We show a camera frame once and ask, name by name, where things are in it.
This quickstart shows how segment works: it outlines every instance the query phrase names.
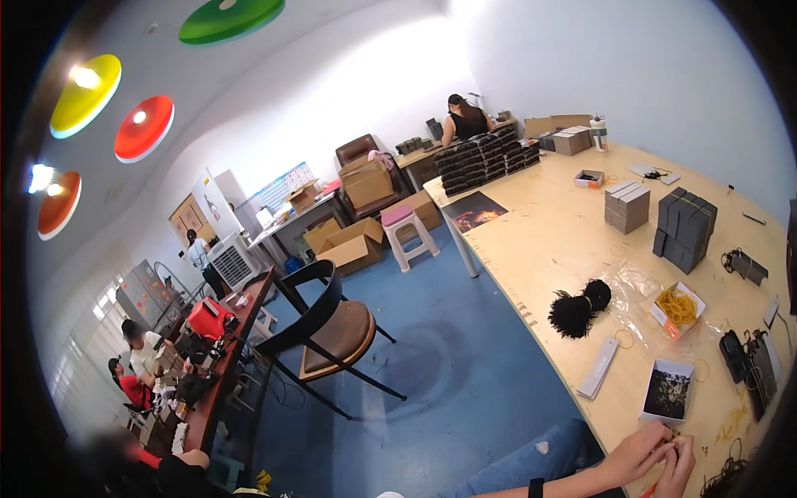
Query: plastic stool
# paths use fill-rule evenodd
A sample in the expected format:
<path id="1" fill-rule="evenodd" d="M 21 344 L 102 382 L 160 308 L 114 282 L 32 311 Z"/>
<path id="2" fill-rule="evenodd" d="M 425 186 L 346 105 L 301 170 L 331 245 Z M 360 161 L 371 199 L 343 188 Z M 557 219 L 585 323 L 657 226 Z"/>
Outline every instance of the plastic stool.
<path id="1" fill-rule="evenodd" d="M 399 238 L 396 237 L 396 232 L 407 225 L 414 225 L 415 230 L 418 231 L 418 236 L 421 238 L 421 245 L 412 249 L 409 253 L 404 252 Z M 391 243 L 393 255 L 398 261 L 398 266 L 401 268 L 402 273 L 409 272 L 410 263 L 408 261 L 424 251 L 429 251 L 432 256 L 437 256 L 440 253 L 440 249 L 434 244 L 434 239 L 429 235 L 429 231 L 426 230 L 423 222 L 421 222 L 421 218 L 418 218 L 418 215 L 407 204 L 402 204 L 390 213 L 384 214 L 382 216 L 382 227 L 387 233 L 387 240 Z"/>

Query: blue jeans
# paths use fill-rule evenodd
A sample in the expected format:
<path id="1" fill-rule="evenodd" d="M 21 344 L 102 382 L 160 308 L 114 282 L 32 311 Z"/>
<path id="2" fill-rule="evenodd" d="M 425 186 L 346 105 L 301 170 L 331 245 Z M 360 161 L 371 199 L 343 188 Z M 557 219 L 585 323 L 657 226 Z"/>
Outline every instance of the blue jeans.
<path id="1" fill-rule="evenodd" d="M 554 425 L 526 446 L 501 458 L 456 488 L 438 494 L 437 498 L 467 498 L 523 488 L 531 479 L 542 477 L 546 482 L 561 479 L 602 459 L 603 451 L 587 423 L 572 418 Z"/>

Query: yellow ceiling disc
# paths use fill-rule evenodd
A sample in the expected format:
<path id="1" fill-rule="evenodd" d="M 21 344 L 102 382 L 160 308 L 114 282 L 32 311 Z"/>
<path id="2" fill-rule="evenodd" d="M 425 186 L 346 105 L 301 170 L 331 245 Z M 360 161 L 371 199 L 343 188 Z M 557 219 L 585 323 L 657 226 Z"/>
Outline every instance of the yellow ceiling disc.
<path id="1" fill-rule="evenodd" d="M 122 63 L 111 54 L 94 57 L 75 68 L 58 98 L 50 133 L 65 139 L 82 130 L 110 101 L 121 79 Z"/>

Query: desk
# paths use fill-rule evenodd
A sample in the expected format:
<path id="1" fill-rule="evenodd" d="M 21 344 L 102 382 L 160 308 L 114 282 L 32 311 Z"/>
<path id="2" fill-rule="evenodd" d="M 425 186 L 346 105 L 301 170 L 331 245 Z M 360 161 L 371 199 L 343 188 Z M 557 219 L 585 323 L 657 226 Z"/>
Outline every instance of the desk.
<path id="1" fill-rule="evenodd" d="M 510 120 L 502 121 L 500 123 L 495 123 L 495 126 L 496 129 L 498 129 L 515 123 L 517 123 L 517 120 L 512 118 Z M 434 147 L 432 149 L 429 149 L 428 151 L 419 150 L 419 151 L 413 151 L 407 155 L 399 154 L 395 156 L 396 165 L 401 170 L 406 168 L 407 176 L 410 177 L 410 182 L 412 182 L 412 186 L 415 188 L 416 192 L 421 191 L 421 187 L 418 183 L 418 179 L 415 178 L 415 173 L 413 171 L 413 168 L 417 167 L 422 163 L 425 163 L 426 159 L 428 159 L 431 162 L 432 159 L 429 158 L 433 157 L 443 148 L 442 143 L 439 142 L 438 140 L 434 140 L 432 144 L 434 145 Z"/>
<path id="2" fill-rule="evenodd" d="M 579 170 L 588 167 L 604 171 L 607 176 L 616 174 L 618 182 L 631 178 L 641 182 L 640 177 L 625 169 L 635 163 L 671 170 L 681 179 L 671 186 L 646 180 L 645 186 L 651 190 L 650 219 L 623 236 L 603 220 L 604 188 L 593 190 L 575 186 L 573 178 Z M 658 201 L 678 186 L 709 200 L 718 209 L 708 255 L 688 276 L 652 253 Z M 427 182 L 424 188 L 441 208 L 471 193 L 447 198 L 439 178 Z M 745 329 L 763 326 L 761 317 L 772 296 L 779 294 L 782 302 L 787 300 L 786 235 L 780 223 L 735 192 L 727 194 L 726 186 L 654 155 L 613 143 L 607 153 L 590 149 L 571 157 L 548 152 L 539 164 L 478 190 L 509 212 L 462 236 L 456 233 L 454 237 L 464 240 L 495 279 L 607 452 L 644 425 L 638 415 L 650 378 L 652 358 L 663 354 L 647 351 L 636 339 L 631 349 L 617 350 L 594 401 L 578 396 L 575 389 L 591 370 L 603 340 L 613 336 L 622 325 L 612 314 L 602 312 L 593 320 L 588 337 L 575 341 L 562 339 L 548 322 L 555 290 L 577 293 L 589 278 L 598 277 L 606 264 L 613 265 L 627 258 L 663 285 L 680 280 L 695 289 L 707 304 L 703 320 L 716 327 L 731 324 L 742 340 Z M 766 226 L 748 222 L 742 217 L 742 211 L 766 220 Z M 760 288 L 742 280 L 738 273 L 726 273 L 720 265 L 720 255 L 737 246 L 769 270 L 769 278 Z M 787 317 L 794 331 L 795 321 L 785 310 L 787 307 L 781 305 L 781 314 Z M 739 387 L 731 380 L 716 343 L 709 336 L 707 344 L 696 347 L 695 357 L 703 358 L 709 371 L 705 382 L 693 382 L 690 387 L 693 398 L 687 420 L 677 427 L 682 433 L 694 436 L 697 459 L 684 496 L 699 496 L 704 474 L 711 477 L 720 472 L 734 437 L 741 438 L 743 456 L 747 457 L 769 426 L 791 366 L 783 322 L 773 327 L 772 338 L 783 365 L 783 376 L 775 401 L 757 424 L 748 395 L 744 388 L 741 388 L 742 395 L 737 393 Z M 640 328 L 645 333 L 658 331 L 650 324 L 641 324 Z M 624 336 L 625 339 L 620 339 L 627 343 L 628 334 Z M 738 430 L 733 431 L 734 436 L 718 438 L 730 410 L 741 409 L 743 405 L 747 412 Z M 708 449 L 707 454 L 701 451 L 703 447 Z M 659 464 L 643 478 L 626 486 L 628 495 L 635 498 L 647 490 L 658 480 L 661 469 L 662 464 Z"/>
<path id="3" fill-rule="evenodd" d="M 256 245 L 261 244 L 265 239 L 267 239 L 269 237 L 274 237 L 274 241 L 277 243 L 277 245 L 280 246 L 280 249 L 282 249 L 282 252 L 285 254 L 285 256 L 286 257 L 291 257 L 291 253 L 285 248 L 285 246 L 282 244 L 282 241 L 280 241 L 280 239 L 277 237 L 277 232 L 279 232 L 280 230 L 282 230 L 286 226 L 290 225 L 294 221 L 298 220 L 302 216 L 306 215 L 310 211 L 314 210 L 316 207 L 321 206 L 322 204 L 325 204 L 326 202 L 329 202 L 329 201 L 331 201 L 333 199 L 335 200 L 335 203 L 337 204 L 337 206 L 336 206 L 337 209 L 335 209 L 335 208 L 332 209 L 333 216 L 335 216 L 337 221 L 342 226 L 349 226 L 353 221 L 351 220 L 351 217 L 348 214 L 348 212 L 346 211 L 346 209 L 340 203 L 340 199 L 337 198 L 337 191 L 330 192 L 329 194 L 326 194 L 325 196 L 323 196 L 320 199 L 318 199 L 315 204 L 313 204 L 312 206 L 310 206 L 306 210 L 304 210 L 304 211 L 302 211 L 300 213 L 291 214 L 288 217 L 287 221 L 281 223 L 280 225 L 272 225 L 269 228 L 267 228 L 267 229 L 263 230 L 262 232 L 260 232 L 257 235 L 257 237 L 255 237 L 252 240 L 252 243 L 246 246 L 246 251 L 249 252 Z M 264 246 L 261 246 L 261 247 L 263 248 L 265 253 L 269 255 L 269 257 L 274 259 L 274 263 L 277 263 L 277 259 L 274 258 L 274 256 L 272 256 L 271 253 L 269 253 L 269 251 Z"/>
<path id="4" fill-rule="evenodd" d="M 224 301 L 220 303 L 224 309 L 238 318 L 239 324 L 235 328 L 234 334 L 236 337 L 240 337 L 243 340 L 233 340 L 226 344 L 225 351 L 227 351 L 227 354 L 224 358 L 216 362 L 213 369 L 219 376 L 219 379 L 213 387 L 205 393 L 202 399 L 194 404 L 194 409 L 190 410 L 185 420 L 183 420 L 183 422 L 188 424 L 184 445 L 185 451 L 201 449 L 210 455 L 210 451 L 213 449 L 213 439 L 216 433 L 216 426 L 218 425 L 218 415 L 223 408 L 223 406 L 219 407 L 218 405 L 220 402 L 224 402 L 223 397 L 234 387 L 232 385 L 234 376 L 229 373 L 238 363 L 238 359 L 241 357 L 241 351 L 244 347 L 244 342 L 249 336 L 249 330 L 252 328 L 252 323 L 260 311 L 263 299 L 269 287 L 271 287 L 271 284 L 277 278 L 277 272 L 274 270 L 273 266 L 266 270 L 266 272 L 268 272 L 268 275 L 264 280 L 250 285 L 247 289 L 242 289 L 255 296 L 245 307 L 233 309 Z"/>

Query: hand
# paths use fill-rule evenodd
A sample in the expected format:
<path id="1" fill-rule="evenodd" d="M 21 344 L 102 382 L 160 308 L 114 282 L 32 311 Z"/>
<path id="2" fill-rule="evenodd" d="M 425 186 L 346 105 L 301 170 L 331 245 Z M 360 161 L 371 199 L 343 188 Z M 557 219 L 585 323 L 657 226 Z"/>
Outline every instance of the hand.
<path id="1" fill-rule="evenodd" d="M 681 498 L 684 496 L 686 482 L 695 467 L 692 436 L 676 437 L 673 443 L 675 443 L 675 447 L 664 453 L 667 463 L 664 466 L 664 473 L 656 485 L 656 498 Z"/>
<path id="2" fill-rule="evenodd" d="M 673 443 L 658 446 L 673 438 L 673 431 L 661 422 L 651 422 L 623 439 L 606 460 L 597 467 L 607 489 L 619 488 L 644 476 L 656 462 L 672 450 Z"/>

